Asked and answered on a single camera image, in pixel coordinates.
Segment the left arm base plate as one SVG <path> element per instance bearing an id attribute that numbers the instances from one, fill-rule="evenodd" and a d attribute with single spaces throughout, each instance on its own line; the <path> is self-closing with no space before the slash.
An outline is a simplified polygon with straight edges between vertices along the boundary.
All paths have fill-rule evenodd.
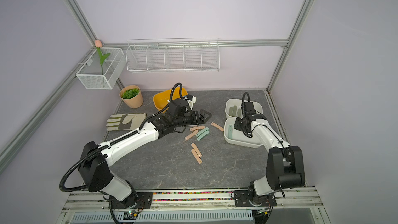
<path id="1" fill-rule="evenodd" d="M 114 197 L 109 197 L 113 209 L 148 209 L 151 207 L 153 192 L 144 191 L 130 194 L 125 200 L 119 201 Z"/>

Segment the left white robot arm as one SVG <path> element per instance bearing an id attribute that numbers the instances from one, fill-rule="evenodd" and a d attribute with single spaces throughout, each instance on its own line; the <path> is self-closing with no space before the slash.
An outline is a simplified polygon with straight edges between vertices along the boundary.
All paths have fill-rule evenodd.
<path id="1" fill-rule="evenodd" d="M 190 94 L 182 95 L 181 90 L 182 83 L 175 84 L 166 106 L 146 117 L 137 129 L 108 142 L 87 143 L 81 159 L 61 178 L 59 189 L 62 192 L 84 189 L 101 192 L 126 208 L 134 207 L 138 202 L 136 190 L 110 167 L 141 146 L 176 132 L 178 127 L 205 124 L 211 118 L 211 113 L 206 110 L 193 110 L 196 98 Z"/>

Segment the white basin with knives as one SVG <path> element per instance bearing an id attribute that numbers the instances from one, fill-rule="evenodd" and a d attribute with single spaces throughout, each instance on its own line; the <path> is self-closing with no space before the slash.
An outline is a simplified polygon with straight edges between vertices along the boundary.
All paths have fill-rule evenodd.
<path id="1" fill-rule="evenodd" d="M 263 108 L 258 102 L 253 102 L 256 112 L 263 114 Z M 229 99 L 225 107 L 226 118 L 242 117 L 241 100 Z"/>

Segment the yellow plastic basin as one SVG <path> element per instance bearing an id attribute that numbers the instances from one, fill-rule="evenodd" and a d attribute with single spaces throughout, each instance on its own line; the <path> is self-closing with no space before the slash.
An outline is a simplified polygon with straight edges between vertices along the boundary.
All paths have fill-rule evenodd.
<path id="1" fill-rule="evenodd" d="M 163 109 L 170 100 L 171 89 L 157 93 L 153 97 L 153 102 L 157 110 Z M 173 100 L 180 98 L 179 87 L 173 93 Z"/>

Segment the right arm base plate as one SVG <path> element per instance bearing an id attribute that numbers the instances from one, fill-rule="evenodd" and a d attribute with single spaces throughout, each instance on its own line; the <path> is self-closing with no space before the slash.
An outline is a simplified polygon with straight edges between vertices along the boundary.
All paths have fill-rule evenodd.
<path id="1" fill-rule="evenodd" d="M 235 190 L 231 198 L 236 207 L 275 207 L 277 205 L 275 195 L 257 196 L 249 190 Z"/>

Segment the mint knife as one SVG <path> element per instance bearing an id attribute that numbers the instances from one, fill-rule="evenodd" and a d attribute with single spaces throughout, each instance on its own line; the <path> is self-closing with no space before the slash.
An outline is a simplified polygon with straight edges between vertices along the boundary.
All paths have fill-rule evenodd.
<path id="1" fill-rule="evenodd" d="M 205 127 L 204 129 L 202 129 L 201 131 L 199 131 L 197 134 L 196 134 L 196 137 L 199 137 L 199 136 L 201 136 L 202 134 L 205 134 L 205 133 L 208 133 L 209 132 L 209 127 Z"/>
<path id="2" fill-rule="evenodd" d="M 228 127 L 228 138 L 229 139 L 233 139 L 233 130 L 234 130 L 234 127 L 232 125 L 229 125 L 229 127 Z"/>
<path id="3" fill-rule="evenodd" d="M 205 136 L 207 136 L 207 135 L 209 135 L 210 134 L 210 132 L 207 130 L 207 131 L 205 131 L 205 132 L 203 132 L 202 134 L 200 134 L 198 137 L 197 137 L 197 141 L 200 141 L 202 138 L 204 138 Z"/>

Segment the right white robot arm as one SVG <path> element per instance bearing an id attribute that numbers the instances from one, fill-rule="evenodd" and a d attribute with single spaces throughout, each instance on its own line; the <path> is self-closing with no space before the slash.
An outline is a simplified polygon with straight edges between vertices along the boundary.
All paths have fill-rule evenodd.
<path id="1" fill-rule="evenodd" d="M 268 154 L 265 176 L 252 181 L 248 187 L 251 201 L 261 202 L 278 191 L 303 187 L 305 169 L 302 150 L 284 141 L 273 130 L 265 116 L 255 110 L 248 92 L 242 96 L 241 112 L 242 116 L 235 120 L 234 129 L 248 139 L 259 139 Z"/>

